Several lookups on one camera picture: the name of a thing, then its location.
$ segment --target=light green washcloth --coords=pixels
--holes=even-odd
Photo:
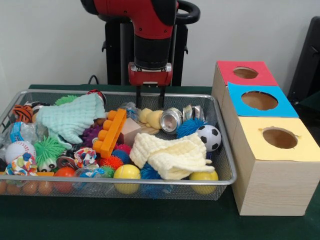
[[[42,107],[36,115],[36,122],[46,126],[51,137],[56,137],[65,148],[71,149],[71,144],[82,143],[79,135],[94,124],[95,119],[105,117],[98,94],[87,94],[60,106]]]

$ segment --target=yellow washcloth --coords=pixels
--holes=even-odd
[[[180,180],[193,172],[213,172],[206,159],[206,147],[197,133],[175,140],[163,140],[138,133],[130,158],[140,169],[148,162],[163,179]]]

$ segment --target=white ball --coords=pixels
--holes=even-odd
[[[27,141],[15,141],[11,143],[5,152],[5,161],[7,164],[12,163],[17,157],[24,153],[30,153],[35,158],[37,157],[36,149]]]
[[[216,127],[211,125],[203,125],[199,127],[196,132],[204,143],[207,152],[213,152],[220,146],[221,133]]]

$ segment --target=hole in box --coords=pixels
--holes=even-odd
[[[233,73],[242,79],[255,79],[258,72],[249,67],[239,66],[233,70]]]
[[[275,109],[278,106],[278,101],[274,96],[262,91],[248,91],[241,96],[241,99],[251,108],[262,111]]]
[[[284,128],[268,127],[262,134],[264,140],[280,149],[292,149],[298,144],[296,136]]]

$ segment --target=box stack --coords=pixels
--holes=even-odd
[[[212,95],[235,158],[239,214],[304,215],[320,179],[320,148],[265,63],[218,61]]]

